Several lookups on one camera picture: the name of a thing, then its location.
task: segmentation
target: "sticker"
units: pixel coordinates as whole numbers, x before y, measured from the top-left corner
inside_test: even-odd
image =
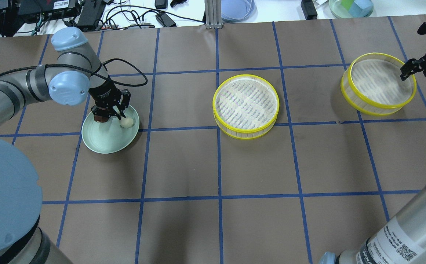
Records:
[[[377,264],[411,263],[425,251],[407,236],[396,217],[379,230],[367,247]]]
[[[53,5],[54,10],[67,8],[67,7],[69,7],[69,0],[57,1],[55,2],[55,5]]]

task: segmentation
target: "blue block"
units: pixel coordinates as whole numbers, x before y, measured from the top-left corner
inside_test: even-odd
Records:
[[[371,0],[355,0],[348,10],[352,17],[365,17],[373,8]]]

